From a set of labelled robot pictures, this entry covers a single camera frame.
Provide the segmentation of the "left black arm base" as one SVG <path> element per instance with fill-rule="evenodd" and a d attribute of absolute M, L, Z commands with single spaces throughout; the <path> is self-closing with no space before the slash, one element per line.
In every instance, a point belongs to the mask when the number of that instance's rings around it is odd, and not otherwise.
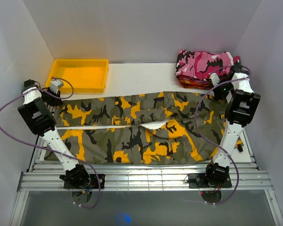
<path fill-rule="evenodd" d="M 99 187 L 101 189 L 104 189 L 106 175 L 105 174 L 98 174 L 98 177 L 99 177 L 99 181 L 100 181 L 100 186 L 98 185 L 98 180 L 96 178 L 96 175 L 95 174 L 90 174 L 90 178 L 91 178 L 90 187 L 92 189 L 98 189 Z M 74 186 L 74 185 L 71 185 L 68 182 L 64 182 L 63 188 L 64 189 L 87 189 L 87 187 L 83 188 L 83 187 L 79 187 L 79 186 Z"/>

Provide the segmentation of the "yellow green camouflage trousers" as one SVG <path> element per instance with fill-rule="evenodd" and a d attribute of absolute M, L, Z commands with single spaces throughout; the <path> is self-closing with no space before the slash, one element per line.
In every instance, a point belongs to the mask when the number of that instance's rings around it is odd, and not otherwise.
<path fill-rule="evenodd" d="M 58 133 L 89 163 L 192 164 L 210 160 L 225 131 L 226 101 L 190 92 L 66 100 Z"/>

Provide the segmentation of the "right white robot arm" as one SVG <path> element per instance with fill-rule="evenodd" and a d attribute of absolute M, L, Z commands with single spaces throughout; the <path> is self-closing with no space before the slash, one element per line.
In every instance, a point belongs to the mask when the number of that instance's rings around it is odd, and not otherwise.
<path fill-rule="evenodd" d="M 220 146 L 203 176 L 204 183 L 209 187 L 220 188 L 229 180 L 230 158 L 240 134 L 251 123 L 261 99 L 251 88 L 249 76 L 249 70 L 242 65 L 231 66 L 226 84 L 217 78 L 216 73 L 210 76 L 215 100 L 225 99 L 229 93 L 231 99 L 225 110 L 225 131 Z"/>

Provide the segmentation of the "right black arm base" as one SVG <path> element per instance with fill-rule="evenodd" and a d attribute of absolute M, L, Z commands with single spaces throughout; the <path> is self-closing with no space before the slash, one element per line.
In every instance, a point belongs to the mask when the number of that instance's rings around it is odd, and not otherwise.
<path fill-rule="evenodd" d="M 189 185 L 189 188 L 231 188 L 232 183 L 228 177 L 224 183 L 208 180 L 205 173 L 190 173 L 188 174 L 183 182 Z"/>

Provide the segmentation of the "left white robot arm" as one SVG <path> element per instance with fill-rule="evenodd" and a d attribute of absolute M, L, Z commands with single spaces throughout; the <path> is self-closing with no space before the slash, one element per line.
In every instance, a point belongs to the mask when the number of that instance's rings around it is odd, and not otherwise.
<path fill-rule="evenodd" d="M 87 188 L 91 177 L 85 167 L 73 159 L 73 155 L 58 134 L 54 116 L 46 106 L 58 106 L 63 103 L 59 90 L 63 86 L 62 80 L 54 79 L 43 93 L 38 82 L 26 80 L 22 89 L 24 103 L 18 107 L 18 111 L 30 131 L 41 136 L 52 150 L 58 151 L 55 155 L 65 171 L 59 178 L 74 187 Z"/>

